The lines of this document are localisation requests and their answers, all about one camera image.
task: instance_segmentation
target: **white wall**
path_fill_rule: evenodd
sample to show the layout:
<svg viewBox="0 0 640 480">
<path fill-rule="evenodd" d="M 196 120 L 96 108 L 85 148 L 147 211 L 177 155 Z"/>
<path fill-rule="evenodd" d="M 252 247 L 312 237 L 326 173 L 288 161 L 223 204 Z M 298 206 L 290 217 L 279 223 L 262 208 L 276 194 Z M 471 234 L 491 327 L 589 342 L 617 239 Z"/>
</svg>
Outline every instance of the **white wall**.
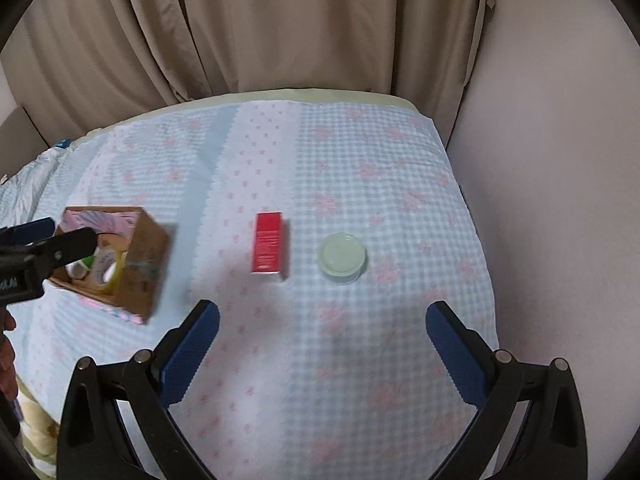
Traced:
<svg viewBox="0 0 640 480">
<path fill-rule="evenodd" d="M 609 0 L 497 0 L 449 146 L 500 344 L 565 356 L 590 478 L 640 424 L 640 47 Z"/>
<path fill-rule="evenodd" d="M 0 124 L 15 108 L 15 99 L 9 90 L 9 85 L 4 76 L 4 70 L 0 64 Z"/>
</svg>

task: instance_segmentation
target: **mattress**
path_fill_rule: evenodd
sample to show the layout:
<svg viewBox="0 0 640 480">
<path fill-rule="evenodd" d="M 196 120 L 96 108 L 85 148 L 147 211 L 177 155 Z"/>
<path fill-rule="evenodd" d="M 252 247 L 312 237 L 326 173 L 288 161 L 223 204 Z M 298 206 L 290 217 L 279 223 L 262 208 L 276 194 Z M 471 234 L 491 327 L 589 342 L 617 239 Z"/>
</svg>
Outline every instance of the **mattress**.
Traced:
<svg viewBox="0 0 640 480">
<path fill-rule="evenodd" d="M 53 419 L 80 357 L 102 364 L 153 348 L 205 298 L 221 310 L 220 334 L 171 412 L 218 478 L 424 478 L 471 420 L 424 314 L 446 300 L 496 348 L 491 283 L 438 133 L 406 101 L 209 98 L 41 157 L 41 170 L 36 161 L 0 187 L 0 224 L 58 219 L 66 205 L 141 205 L 172 236 L 146 324 L 48 283 L 40 300 L 10 307 L 18 373 Z M 290 225 L 283 283 L 249 274 L 255 214 L 266 210 Z M 367 270 L 350 285 L 316 265 L 319 243 L 341 231 L 367 248 Z"/>
</svg>

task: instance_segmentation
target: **beige curtain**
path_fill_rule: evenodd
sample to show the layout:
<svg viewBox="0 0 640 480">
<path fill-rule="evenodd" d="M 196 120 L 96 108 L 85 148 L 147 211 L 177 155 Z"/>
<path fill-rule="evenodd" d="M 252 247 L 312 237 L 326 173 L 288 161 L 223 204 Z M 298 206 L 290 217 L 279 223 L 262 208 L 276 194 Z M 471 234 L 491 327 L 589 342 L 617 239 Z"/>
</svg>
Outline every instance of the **beige curtain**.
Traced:
<svg viewBox="0 0 640 480">
<path fill-rule="evenodd" d="M 185 100 L 312 87 L 409 99 L 446 141 L 480 5 L 35 0 L 0 59 L 16 100 L 48 142 Z"/>
</svg>

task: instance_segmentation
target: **open cardboard box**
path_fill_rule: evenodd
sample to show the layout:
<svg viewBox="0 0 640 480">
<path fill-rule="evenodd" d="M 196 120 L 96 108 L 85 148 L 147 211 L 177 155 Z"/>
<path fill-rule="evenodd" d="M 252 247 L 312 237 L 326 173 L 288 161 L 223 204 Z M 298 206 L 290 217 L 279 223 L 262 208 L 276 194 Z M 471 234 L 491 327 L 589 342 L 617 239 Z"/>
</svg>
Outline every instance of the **open cardboard box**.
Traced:
<svg viewBox="0 0 640 480">
<path fill-rule="evenodd" d="M 92 300 L 123 308 L 144 320 L 148 319 L 153 309 L 162 260 L 168 245 L 168 234 L 141 207 L 73 206 L 65 208 L 65 212 L 68 210 L 106 213 L 139 212 L 140 215 L 130 237 L 129 246 L 119 248 L 126 250 L 127 255 L 113 294 L 101 294 L 73 283 L 65 267 L 54 270 L 50 281 L 58 287 L 66 288 Z M 61 232 L 58 227 L 54 236 Z"/>
</svg>

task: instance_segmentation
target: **finger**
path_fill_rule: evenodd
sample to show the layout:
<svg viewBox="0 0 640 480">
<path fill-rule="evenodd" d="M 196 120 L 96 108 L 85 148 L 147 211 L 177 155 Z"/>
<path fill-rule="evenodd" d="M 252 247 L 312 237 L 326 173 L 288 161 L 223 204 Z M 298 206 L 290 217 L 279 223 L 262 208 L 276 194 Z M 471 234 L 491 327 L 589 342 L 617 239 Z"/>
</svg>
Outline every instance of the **finger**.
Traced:
<svg viewBox="0 0 640 480">
<path fill-rule="evenodd" d="M 15 368 L 11 365 L 10 369 L 0 374 L 0 391 L 4 393 L 6 400 L 11 402 L 18 397 L 18 382 L 15 378 Z"/>
<path fill-rule="evenodd" d="M 15 327 L 18 324 L 15 322 L 15 317 L 11 315 L 11 313 L 7 310 L 4 313 L 4 329 L 8 330 L 9 332 L 11 330 L 15 330 Z"/>
<path fill-rule="evenodd" d="M 15 352 L 14 347 L 7 338 L 4 339 L 2 346 L 0 346 L 0 369 L 8 370 L 14 365 Z"/>
</svg>

